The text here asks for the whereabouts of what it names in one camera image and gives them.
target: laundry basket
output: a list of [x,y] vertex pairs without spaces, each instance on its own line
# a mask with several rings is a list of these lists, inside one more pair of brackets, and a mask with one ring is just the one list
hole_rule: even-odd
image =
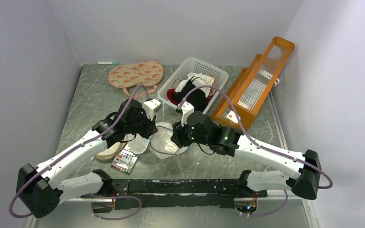
[[[177,108],[176,105],[171,103],[169,99],[167,98],[167,90],[173,89],[173,82],[177,79],[185,80],[187,79],[187,74],[189,73],[197,73],[197,74],[204,74],[209,75],[215,78],[216,87],[222,89],[224,84],[226,84],[227,79],[229,79],[229,74],[227,74],[226,71],[215,67],[212,64],[209,64],[205,61],[202,61],[200,59],[189,57],[186,59],[178,68],[177,70],[169,77],[169,79],[166,81],[166,83],[160,88],[159,92],[157,93],[157,96],[161,101],[164,102],[164,104],[171,106],[173,108]],[[205,114],[212,103],[215,101],[216,97],[218,96],[219,92],[216,91],[215,95],[211,98],[211,100],[208,103],[208,106],[206,106],[203,113]]]

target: wall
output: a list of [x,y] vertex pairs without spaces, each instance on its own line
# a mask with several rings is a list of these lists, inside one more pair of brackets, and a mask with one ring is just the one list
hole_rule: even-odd
[[248,66],[303,0],[48,0],[82,63],[147,59]]
[[54,155],[79,71],[45,0],[0,0],[0,227],[22,227],[8,213],[17,172]]
[[288,146],[317,151],[334,181],[318,221],[365,227],[365,1],[305,0],[285,38],[296,49],[274,97]]

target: red cloth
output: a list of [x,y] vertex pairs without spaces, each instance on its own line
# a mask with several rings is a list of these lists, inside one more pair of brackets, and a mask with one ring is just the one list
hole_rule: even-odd
[[[173,100],[174,94],[175,94],[175,89],[167,90],[167,98],[169,99],[169,101],[171,101],[171,103],[173,103],[175,105],[178,105],[178,102]],[[213,96],[209,96],[209,97],[206,98],[208,103],[209,103],[209,101],[211,100],[212,97]]]

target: box of colored markers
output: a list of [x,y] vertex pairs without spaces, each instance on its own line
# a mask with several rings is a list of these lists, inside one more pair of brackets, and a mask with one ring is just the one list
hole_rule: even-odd
[[132,169],[136,165],[139,155],[132,153],[128,144],[117,154],[111,163],[111,167],[126,175],[131,174]]

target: white garment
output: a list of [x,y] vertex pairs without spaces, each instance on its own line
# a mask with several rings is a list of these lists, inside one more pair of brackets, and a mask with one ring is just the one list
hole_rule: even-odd
[[[211,76],[207,76],[207,75],[203,75],[203,74],[197,74],[197,73],[189,73],[187,74],[188,79],[181,81],[177,88],[175,89],[175,92],[181,92],[181,90],[184,88],[184,86],[187,84],[187,82],[192,78],[192,77],[198,77],[198,79],[195,79],[192,81],[192,84],[196,87],[201,86],[201,85],[208,85],[211,86],[213,84],[213,82],[215,81],[215,78],[211,77]],[[202,90],[205,93],[205,96],[208,97],[209,93],[211,92],[211,88],[200,88],[200,90]]]

